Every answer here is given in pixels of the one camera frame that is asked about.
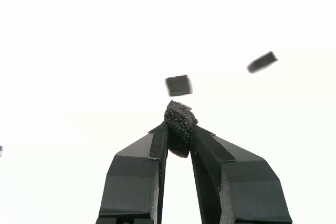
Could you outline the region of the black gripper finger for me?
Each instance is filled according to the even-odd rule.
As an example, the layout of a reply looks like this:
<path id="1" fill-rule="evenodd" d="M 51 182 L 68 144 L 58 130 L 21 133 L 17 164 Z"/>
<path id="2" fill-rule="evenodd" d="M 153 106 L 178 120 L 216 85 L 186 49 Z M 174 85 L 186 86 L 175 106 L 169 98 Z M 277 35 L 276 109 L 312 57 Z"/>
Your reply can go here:
<path id="1" fill-rule="evenodd" d="M 291 223 L 281 182 L 262 157 L 197 125 L 191 158 L 202 223 Z"/>
<path id="2" fill-rule="evenodd" d="M 115 154 L 97 223 L 161 223 L 168 126 L 165 122 Z"/>

